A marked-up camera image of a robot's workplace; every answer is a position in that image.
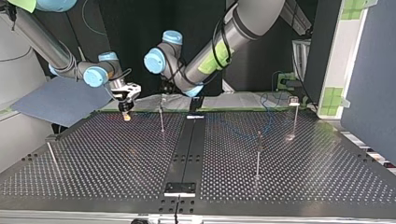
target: gray wall panel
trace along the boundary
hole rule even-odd
[[[369,9],[344,110],[342,125],[396,163],[396,1]]]

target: black backdrop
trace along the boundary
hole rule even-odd
[[[210,40],[226,8],[223,0],[88,0],[85,17],[93,29],[106,32],[99,35],[90,31],[81,18],[84,2],[78,0],[64,13],[36,10],[35,14],[78,58],[78,46],[92,61],[101,52],[116,51],[122,67],[134,69],[128,78],[142,86],[140,97],[159,90],[161,79],[146,70],[143,58],[161,41],[163,31],[175,29],[184,35],[183,55],[189,62]],[[298,3],[314,23],[318,0]],[[292,71],[291,40],[300,38],[295,33],[291,36],[290,26],[279,18],[262,39],[235,53],[225,79],[238,91],[271,90],[271,75],[275,71]],[[49,75],[48,64],[41,62]],[[219,93],[220,76],[202,91],[202,95]]]
[[[119,54],[121,66],[133,68],[129,78],[142,85],[141,96],[158,92],[161,79],[143,65],[147,52],[161,42],[163,31],[178,30],[184,36],[183,57],[187,62],[213,35],[216,22],[225,10],[225,1],[213,0],[101,0],[99,1],[107,37]],[[221,93],[221,76],[202,94]]]

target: green tape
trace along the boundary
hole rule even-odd
[[[35,10],[35,4],[37,3],[37,0],[8,0],[8,2],[12,5],[15,5],[16,7],[21,7],[32,13]]]
[[[359,20],[365,8],[366,0],[346,0],[341,15],[342,21]]]
[[[7,108],[7,109],[4,109],[4,110],[0,110],[0,115],[4,115],[4,114],[7,114],[7,113],[10,113],[10,112],[12,112],[13,110],[11,109],[11,108]]]
[[[227,65],[228,59],[228,51],[223,41],[220,41],[216,45],[216,55],[218,56],[219,62],[221,65]],[[213,52],[210,52],[208,56],[204,59],[201,65],[198,67],[198,70],[206,75],[211,75],[216,69],[221,70],[221,67],[218,65],[215,59],[215,55]]]
[[[287,87],[286,85],[283,85],[282,83],[280,83],[282,81],[282,79],[286,79],[286,80],[296,80],[296,76],[294,75],[294,73],[281,73],[279,75],[277,75],[277,89],[279,91],[294,91],[294,87]]]
[[[320,115],[335,116],[341,105],[343,88],[325,88],[321,102]]]

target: white cable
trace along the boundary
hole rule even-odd
[[[97,30],[94,30],[88,23],[87,20],[85,20],[85,6],[87,5],[88,0],[85,0],[84,5],[82,5],[82,10],[81,10],[81,17],[82,20],[84,21],[85,25],[87,26],[88,29],[90,29],[92,32],[99,34],[99,35],[107,35],[105,33],[99,32]]]

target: end effector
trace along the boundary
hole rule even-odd
[[[49,69],[54,75],[63,77],[71,77],[76,74],[76,79],[83,79],[93,88],[105,86],[110,89],[112,97],[119,101],[119,111],[124,120],[129,121],[131,119],[130,111],[134,107],[134,100],[141,92],[141,87],[125,81],[125,77],[132,72],[132,69],[122,71],[115,52],[100,54],[98,59],[99,63],[80,62],[70,70],[55,69],[51,65],[49,65]]]

